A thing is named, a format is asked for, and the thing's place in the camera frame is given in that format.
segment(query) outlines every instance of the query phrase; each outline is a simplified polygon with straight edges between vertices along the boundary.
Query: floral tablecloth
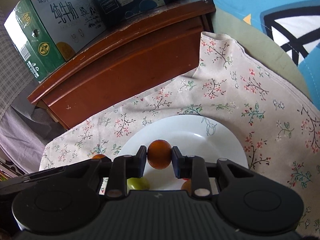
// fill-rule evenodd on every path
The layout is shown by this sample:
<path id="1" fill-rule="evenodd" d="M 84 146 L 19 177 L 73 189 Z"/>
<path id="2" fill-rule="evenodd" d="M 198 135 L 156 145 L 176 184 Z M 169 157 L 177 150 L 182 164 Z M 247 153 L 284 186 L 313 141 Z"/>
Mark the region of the floral tablecloth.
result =
<path id="1" fill-rule="evenodd" d="M 303 198 L 297 231 L 320 236 L 320 112 L 227 35 L 202 33 L 196 69 L 120 102 L 50 142 L 40 170 L 96 154 L 113 160 L 134 133 L 178 114 L 210 117 L 228 127 L 242 144 L 250 169 Z"/>

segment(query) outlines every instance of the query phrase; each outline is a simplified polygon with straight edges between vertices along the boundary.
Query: white plate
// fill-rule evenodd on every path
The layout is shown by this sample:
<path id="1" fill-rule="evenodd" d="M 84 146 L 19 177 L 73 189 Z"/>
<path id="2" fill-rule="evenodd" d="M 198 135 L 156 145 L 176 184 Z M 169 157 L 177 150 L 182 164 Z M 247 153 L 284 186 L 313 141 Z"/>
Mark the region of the white plate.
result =
<path id="1" fill-rule="evenodd" d="M 149 124 L 127 141 L 119 156 L 135 155 L 141 145 L 148 148 L 158 139 L 166 140 L 171 147 L 178 146 L 182 155 L 197 155 L 211 163 L 223 157 L 248 168 L 236 136 L 221 123 L 199 115 L 175 115 Z M 143 176 L 149 181 L 150 190 L 179 190 L 185 182 L 175 177 L 172 163 L 157 170 L 147 161 Z"/>

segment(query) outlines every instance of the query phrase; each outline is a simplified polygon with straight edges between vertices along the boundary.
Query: barcode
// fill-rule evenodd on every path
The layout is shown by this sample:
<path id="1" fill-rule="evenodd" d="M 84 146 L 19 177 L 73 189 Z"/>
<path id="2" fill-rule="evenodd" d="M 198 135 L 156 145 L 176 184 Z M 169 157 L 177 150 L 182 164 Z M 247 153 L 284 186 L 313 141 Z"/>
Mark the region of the barcode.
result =
<path id="1" fill-rule="evenodd" d="M 23 45 L 23 47 L 20 49 L 20 54 L 23 57 L 24 61 L 27 61 L 28 58 L 31 57 L 29 51 L 27 50 L 26 46 Z"/>

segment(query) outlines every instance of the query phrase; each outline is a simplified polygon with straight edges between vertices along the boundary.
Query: screw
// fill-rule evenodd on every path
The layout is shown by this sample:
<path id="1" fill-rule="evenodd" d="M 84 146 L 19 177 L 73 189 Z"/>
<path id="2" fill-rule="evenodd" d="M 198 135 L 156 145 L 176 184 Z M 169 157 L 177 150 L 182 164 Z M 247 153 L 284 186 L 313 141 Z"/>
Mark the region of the screw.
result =
<path id="1" fill-rule="evenodd" d="M 207 190 L 206 188 L 198 188 L 195 190 L 195 194 L 198 197 L 206 197 L 206 196 L 210 195 L 210 190 Z"/>

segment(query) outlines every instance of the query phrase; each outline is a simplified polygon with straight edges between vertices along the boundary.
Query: pink flower print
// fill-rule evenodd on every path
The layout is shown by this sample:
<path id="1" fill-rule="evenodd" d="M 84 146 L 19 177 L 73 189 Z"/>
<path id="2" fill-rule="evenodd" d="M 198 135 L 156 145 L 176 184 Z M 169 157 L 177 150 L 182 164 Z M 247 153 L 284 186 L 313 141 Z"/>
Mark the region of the pink flower print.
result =
<path id="1" fill-rule="evenodd" d="M 257 142 L 257 148 L 262 148 L 262 142 Z"/>
<path id="2" fill-rule="evenodd" d="M 319 150 L 319 148 L 317 147 L 317 146 L 312 146 L 312 152 L 313 153 L 317 153 L 318 152 L 318 150 Z"/>
<path id="3" fill-rule="evenodd" d="M 302 121 L 302 123 L 301 123 L 301 128 L 303 129 L 303 130 L 307 130 L 308 129 L 308 122 L 306 122 L 306 121 Z"/>
<path id="4" fill-rule="evenodd" d="M 305 144 L 306 144 L 306 148 L 308 149 L 309 148 L 309 143 L 311 143 L 311 141 L 305 141 Z"/>
<path id="5" fill-rule="evenodd" d="M 114 134 L 117 134 L 117 137 L 120 137 L 120 136 L 121 136 L 121 134 L 120 134 L 120 133 L 117 133 L 117 131 L 115 131 Z"/>
<path id="6" fill-rule="evenodd" d="M 247 138 L 245 139 L 245 141 L 252 143 L 251 137 L 247 137 Z"/>
<path id="7" fill-rule="evenodd" d="M 245 151 L 245 152 L 250 152 L 250 147 L 245 146 L 245 147 L 244 147 L 244 151 Z"/>
<path id="8" fill-rule="evenodd" d="M 162 95 L 163 94 L 163 90 L 164 90 L 164 88 L 160 88 L 160 91 L 159 91 L 159 95 Z"/>

